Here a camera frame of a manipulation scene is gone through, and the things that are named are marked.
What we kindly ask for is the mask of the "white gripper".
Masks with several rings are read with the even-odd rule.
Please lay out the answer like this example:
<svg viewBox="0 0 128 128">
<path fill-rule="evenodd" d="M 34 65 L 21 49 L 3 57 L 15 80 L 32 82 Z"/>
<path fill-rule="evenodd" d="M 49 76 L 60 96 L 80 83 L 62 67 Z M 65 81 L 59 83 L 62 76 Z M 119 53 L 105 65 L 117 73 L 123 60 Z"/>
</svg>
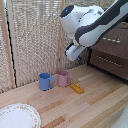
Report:
<svg viewBox="0 0 128 128">
<path fill-rule="evenodd" d="M 65 55 L 70 61 L 74 61 L 77 57 L 78 61 L 82 61 L 82 57 L 79 56 L 79 54 L 84 50 L 83 46 L 75 45 L 74 43 L 71 43 L 65 51 Z"/>
</svg>

